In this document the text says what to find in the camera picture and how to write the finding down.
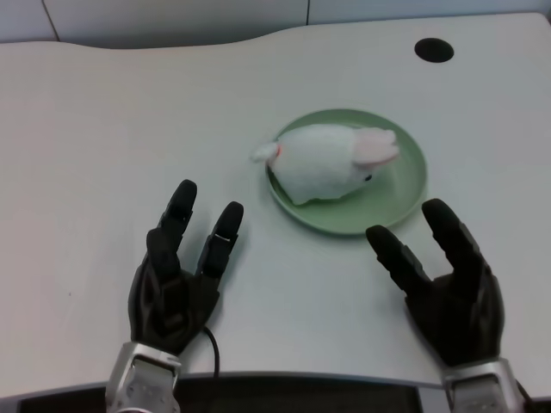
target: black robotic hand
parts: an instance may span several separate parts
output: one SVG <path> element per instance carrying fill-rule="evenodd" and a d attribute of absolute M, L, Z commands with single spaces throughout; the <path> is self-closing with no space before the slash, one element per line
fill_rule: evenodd
<path fill-rule="evenodd" d="M 406 293 L 414 323 L 445 365 L 497 357 L 505 315 L 496 277 L 449 206 L 428 200 L 423 214 L 452 274 L 431 281 L 411 250 L 380 225 L 366 231 L 377 259 Z"/>
<path fill-rule="evenodd" d="M 213 312 L 243 218 L 243 206 L 231 202 L 207 237 L 195 274 L 182 270 L 176 253 L 196 194 L 186 180 L 172 195 L 158 227 L 147 234 L 147 253 L 128 297 L 132 340 L 170 354 L 182 353 Z"/>

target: green plate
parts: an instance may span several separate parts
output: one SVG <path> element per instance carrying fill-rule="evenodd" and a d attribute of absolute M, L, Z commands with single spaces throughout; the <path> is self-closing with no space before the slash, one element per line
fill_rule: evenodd
<path fill-rule="evenodd" d="M 398 224 L 424 200 L 427 166 L 413 138 L 390 120 L 353 109 L 330 109 L 307 114 L 284 127 L 275 137 L 297 127 L 332 123 L 353 127 L 380 127 L 396 133 L 399 157 L 381 167 L 365 188 L 339 200 L 310 200 L 296 206 L 267 168 L 271 193 L 291 216 L 316 230 L 338 235 L 360 235 L 372 225 Z"/>

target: white wall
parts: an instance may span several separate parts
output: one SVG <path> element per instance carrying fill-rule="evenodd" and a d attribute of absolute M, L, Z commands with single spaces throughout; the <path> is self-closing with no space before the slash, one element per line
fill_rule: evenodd
<path fill-rule="evenodd" d="M 311 0 L 309 24 L 537 11 L 551 0 Z"/>
<path fill-rule="evenodd" d="M 99 47 L 225 43 L 306 24 L 308 0 L 45 0 L 62 41 Z M 551 0 L 310 0 L 309 24 L 551 10 Z M 55 40 L 41 0 L 0 0 L 0 42 Z"/>
<path fill-rule="evenodd" d="M 55 40 L 40 0 L 0 0 L 0 42 Z"/>
<path fill-rule="evenodd" d="M 133 48 L 246 40 L 304 26 L 308 0 L 46 0 L 61 41 Z"/>

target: pink ear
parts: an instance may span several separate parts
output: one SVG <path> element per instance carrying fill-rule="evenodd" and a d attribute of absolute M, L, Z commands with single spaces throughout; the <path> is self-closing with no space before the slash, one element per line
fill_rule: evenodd
<path fill-rule="evenodd" d="M 362 140 L 368 140 L 374 144 L 392 145 L 396 143 L 396 133 L 379 127 L 363 127 L 356 129 L 356 136 Z"/>
<path fill-rule="evenodd" d="M 360 168 L 370 169 L 395 159 L 399 154 L 398 146 L 384 145 L 366 139 L 358 139 L 354 145 L 352 162 Z"/>

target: stuffed bunny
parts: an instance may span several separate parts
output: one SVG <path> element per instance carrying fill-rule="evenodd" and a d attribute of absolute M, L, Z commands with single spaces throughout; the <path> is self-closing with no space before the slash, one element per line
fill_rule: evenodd
<path fill-rule="evenodd" d="M 361 188 L 374 170 L 399 154 L 393 131 L 377 127 L 310 125 L 284 133 L 258 148 L 264 161 L 295 205 L 332 200 Z"/>

